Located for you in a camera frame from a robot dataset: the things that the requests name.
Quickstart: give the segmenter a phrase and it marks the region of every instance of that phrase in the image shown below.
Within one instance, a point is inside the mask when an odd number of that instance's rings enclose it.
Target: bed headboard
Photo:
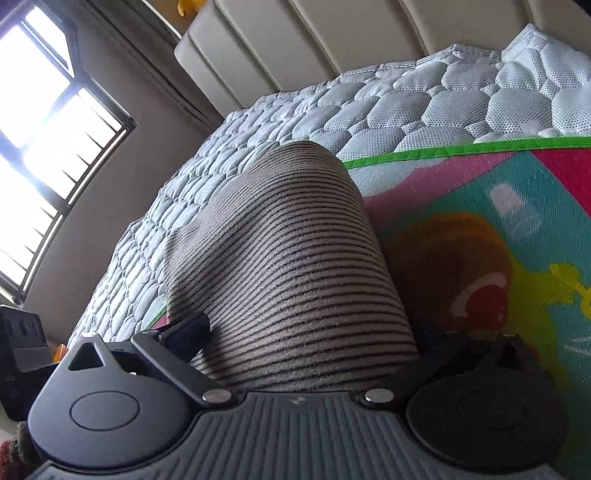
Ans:
[[[225,116],[454,43],[501,50],[529,22],[591,53],[591,17],[572,0],[208,0],[175,55]]]

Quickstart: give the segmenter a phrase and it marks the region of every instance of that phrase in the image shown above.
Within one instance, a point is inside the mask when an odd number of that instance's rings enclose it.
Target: white quilted mattress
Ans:
[[[167,234],[189,223],[270,148],[312,140],[351,160],[391,151],[524,137],[591,135],[591,61],[528,25],[503,51],[453,45],[417,62],[344,73],[228,115],[115,247],[69,344],[83,332],[128,339],[165,306]],[[351,171],[364,196],[408,172]]]

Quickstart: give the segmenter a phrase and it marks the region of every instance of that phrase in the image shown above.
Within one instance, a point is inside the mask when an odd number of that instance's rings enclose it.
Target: black plastic device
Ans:
[[[360,395],[241,396],[187,363],[208,338],[204,314],[81,338],[29,413],[32,478],[560,478],[566,416],[517,336],[451,335]]]

